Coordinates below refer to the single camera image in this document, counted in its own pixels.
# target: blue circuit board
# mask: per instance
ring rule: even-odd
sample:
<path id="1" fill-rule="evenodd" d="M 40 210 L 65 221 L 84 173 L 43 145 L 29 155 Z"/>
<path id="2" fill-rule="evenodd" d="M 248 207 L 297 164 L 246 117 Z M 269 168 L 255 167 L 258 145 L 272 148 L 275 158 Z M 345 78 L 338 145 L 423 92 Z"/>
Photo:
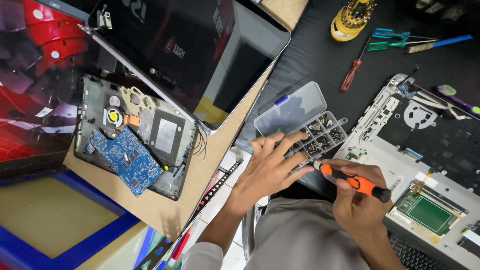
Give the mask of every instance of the blue circuit board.
<path id="1" fill-rule="evenodd" d="M 127 126 L 123 126 L 114 140 L 95 130 L 85 145 L 85 153 L 92 154 L 92 147 L 110 162 L 115 173 L 137 197 L 164 172 Z"/>

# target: hand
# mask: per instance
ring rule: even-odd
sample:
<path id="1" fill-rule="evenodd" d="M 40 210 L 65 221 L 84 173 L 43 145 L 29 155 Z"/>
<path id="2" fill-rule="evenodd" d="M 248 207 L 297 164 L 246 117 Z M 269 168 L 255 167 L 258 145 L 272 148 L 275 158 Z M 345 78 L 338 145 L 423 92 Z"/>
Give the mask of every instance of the hand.
<path id="1" fill-rule="evenodd" d="M 322 163 L 347 174 L 363 176 L 375 185 L 386 188 L 385 179 L 378 166 L 337 159 L 323 160 Z M 382 203 L 379 199 L 360 192 L 354 195 L 353 187 L 343 179 L 337 179 L 336 185 L 337 196 L 333 204 L 333 213 L 338 224 L 357 242 L 365 236 L 376 235 L 379 231 L 386 235 L 382 219 L 392 207 L 392 201 Z"/>
<path id="2" fill-rule="evenodd" d="M 237 206 L 241 207 L 240 211 L 246 213 L 261 198 L 289 187 L 300 177 L 315 170 L 312 166 L 304 166 L 290 173 L 295 166 L 308 160 L 306 152 L 297 152 L 287 159 L 284 158 L 294 143 L 307 138 L 308 135 L 302 132 L 286 137 L 282 132 L 277 132 L 252 141 L 252 158 L 230 195 L 242 202 L 241 206 Z"/>

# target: wooden desk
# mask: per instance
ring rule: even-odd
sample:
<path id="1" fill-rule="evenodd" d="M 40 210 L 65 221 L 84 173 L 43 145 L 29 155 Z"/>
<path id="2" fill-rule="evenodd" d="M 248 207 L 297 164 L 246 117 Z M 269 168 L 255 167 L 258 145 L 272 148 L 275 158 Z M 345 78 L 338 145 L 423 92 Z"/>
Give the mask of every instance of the wooden desk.
<path id="1" fill-rule="evenodd" d="M 260 6 L 292 30 L 307 2 L 308 0 L 263 0 Z M 232 144 L 271 70 L 272 68 L 263 75 L 222 128 L 208 138 L 205 161 L 203 154 L 190 159 L 182 195 L 177 202 L 150 190 L 136 198 L 118 176 L 75 158 L 73 145 L 64 164 L 159 233 L 170 240 L 176 240 Z"/>

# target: laptop keyboard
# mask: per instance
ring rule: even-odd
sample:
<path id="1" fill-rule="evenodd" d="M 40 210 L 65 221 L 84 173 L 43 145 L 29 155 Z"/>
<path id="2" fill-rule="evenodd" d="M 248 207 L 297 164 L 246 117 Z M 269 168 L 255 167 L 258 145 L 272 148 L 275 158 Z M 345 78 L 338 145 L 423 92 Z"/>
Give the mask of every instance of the laptop keyboard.
<path id="1" fill-rule="evenodd" d="M 407 270 L 450 270 L 441 262 L 414 248 L 397 235 L 392 234 L 389 239 L 395 254 Z"/>

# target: orange screwdriver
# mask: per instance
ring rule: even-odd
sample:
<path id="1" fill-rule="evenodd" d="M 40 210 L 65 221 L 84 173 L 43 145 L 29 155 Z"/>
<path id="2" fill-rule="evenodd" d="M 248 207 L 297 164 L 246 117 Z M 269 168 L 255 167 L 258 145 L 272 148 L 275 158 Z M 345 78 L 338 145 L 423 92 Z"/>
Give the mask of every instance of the orange screwdriver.
<path id="1" fill-rule="evenodd" d="M 367 48 L 368 43 L 370 42 L 370 39 L 371 39 L 371 38 L 372 38 L 372 36 L 370 35 L 370 37 L 369 37 L 368 40 L 367 40 L 367 43 L 365 44 L 365 47 L 363 48 L 363 51 L 361 51 L 360 57 L 353 62 L 352 69 L 351 69 L 350 72 L 347 74 L 347 77 L 345 78 L 345 81 L 343 81 L 343 84 L 342 84 L 342 87 L 340 88 L 340 91 L 342 91 L 342 92 L 347 92 L 348 89 L 350 88 L 350 84 L 352 84 L 353 78 L 355 77 L 355 72 L 357 72 L 358 68 L 359 68 L 360 65 L 361 65 L 361 60 L 360 60 L 360 58 L 361 58 L 361 56 L 363 55 L 363 53 L 365 52 L 365 49 Z"/>
<path id="2" fill-rule="evenodd" d="M 383 203 L 388 202 L 392 197 L 392 192 L 388 188 L 376 186 L 365 177 L 349 175 L 340 170 L 333 169 L 328 164 L 317 162 L 318 160 L 315 161 L 314 167 L 319 169 L 323 174 L 331 175 L 335 179 L 340 178 L 346 180 L 358 192 L 371 195 Z"/>

